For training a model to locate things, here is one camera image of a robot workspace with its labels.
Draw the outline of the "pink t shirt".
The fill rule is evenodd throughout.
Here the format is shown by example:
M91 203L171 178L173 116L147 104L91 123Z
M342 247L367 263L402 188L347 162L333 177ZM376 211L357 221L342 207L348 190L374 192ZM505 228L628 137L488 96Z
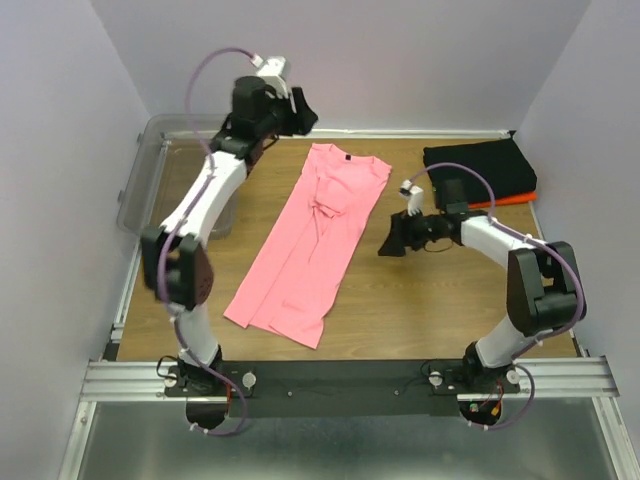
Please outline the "pink t shirt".
M324 319L391 172L375 156L313 144L225 318L317 348Z

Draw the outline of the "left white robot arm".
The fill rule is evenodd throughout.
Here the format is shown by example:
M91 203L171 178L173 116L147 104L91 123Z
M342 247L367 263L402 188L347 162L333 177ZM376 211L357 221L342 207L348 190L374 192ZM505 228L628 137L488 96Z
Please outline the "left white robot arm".
M175 387L205 396L221 389L238 397L246 390L222 370L220 344L209 325L207 301L214 270L207 244L218 218L266 150L266 142L306 136L318 121L304 90L279 74L235 80L231 109L219 130L204 141L204 163L184 198L157 227L140 235L145 287L169 314L179 345Z

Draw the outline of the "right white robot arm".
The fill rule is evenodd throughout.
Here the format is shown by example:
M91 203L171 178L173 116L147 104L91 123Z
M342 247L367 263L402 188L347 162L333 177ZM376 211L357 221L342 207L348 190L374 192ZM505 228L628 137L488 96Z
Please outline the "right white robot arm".
M514 360L534 345L571 329L584 317L584 291L568 243L529 237L487 211L470 209L458 181L441 188L436 214L423 213L424 191L411 180L401 184L399 193L407 207L392 214L379 255L403 257L448 239L482 253L506 272L506 315L467 347L452 380L470 391L483 391L504 378Z

